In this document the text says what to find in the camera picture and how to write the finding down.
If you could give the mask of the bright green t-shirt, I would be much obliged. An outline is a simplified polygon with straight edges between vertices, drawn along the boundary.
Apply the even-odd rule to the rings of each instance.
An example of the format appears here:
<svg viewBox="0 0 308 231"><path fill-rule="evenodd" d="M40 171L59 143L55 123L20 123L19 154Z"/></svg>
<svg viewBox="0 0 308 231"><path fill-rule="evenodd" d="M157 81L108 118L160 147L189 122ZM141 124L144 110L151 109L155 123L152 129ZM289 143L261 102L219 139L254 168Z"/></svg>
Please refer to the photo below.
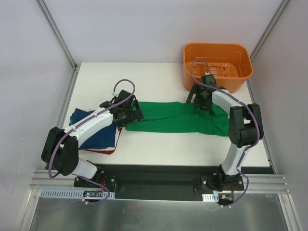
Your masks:
<svg viewBox="0 0 308 231"><path fill-rule="evenodd" d="M201 133L227 137L229 116L219 106L203 110L195 103L140 102L144 119L128 124L127 131Z"/></svg>

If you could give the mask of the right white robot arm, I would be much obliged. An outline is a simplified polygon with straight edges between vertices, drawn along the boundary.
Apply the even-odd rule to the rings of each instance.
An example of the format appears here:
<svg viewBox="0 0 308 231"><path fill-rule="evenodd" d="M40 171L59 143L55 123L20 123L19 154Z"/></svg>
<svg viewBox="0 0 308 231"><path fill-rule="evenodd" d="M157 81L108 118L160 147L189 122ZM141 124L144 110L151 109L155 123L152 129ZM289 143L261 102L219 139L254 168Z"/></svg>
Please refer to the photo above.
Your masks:
<svg viewBox="0 0 308 231"><path fill-rule="evenodd" d="M218 87L213 75L207 74L195 80L186 102L193 101L202 109L213 112L217 105L229 116L228 136L231 141L227 156L218 167L216 175L206 181L208 188L223 191L242 180L241 167L247 152L263 138L260 106L245 104L228 90Z"/></svg>

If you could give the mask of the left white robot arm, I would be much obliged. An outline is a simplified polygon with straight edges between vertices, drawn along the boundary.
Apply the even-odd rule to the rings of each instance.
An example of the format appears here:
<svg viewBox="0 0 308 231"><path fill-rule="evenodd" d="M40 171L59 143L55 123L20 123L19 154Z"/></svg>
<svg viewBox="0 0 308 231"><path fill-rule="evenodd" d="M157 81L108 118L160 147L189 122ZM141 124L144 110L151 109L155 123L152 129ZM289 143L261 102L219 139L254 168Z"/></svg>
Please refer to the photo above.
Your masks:
<svg viewBox="0 0 308 231"><path fill-rule="evenodd" d="M102 176L98 173L98 167L79 157L80 146L103 128L110 125L123 128L142 119L143 114L136 96L122 90L111 101L101 103L84 119L65 129L53 127L41 154L41 160L49 165L49 171L58 171L56 175L50 174L50 178L59 174L73 174L85 178L85 182L91 187L99 186Z"/></svg>

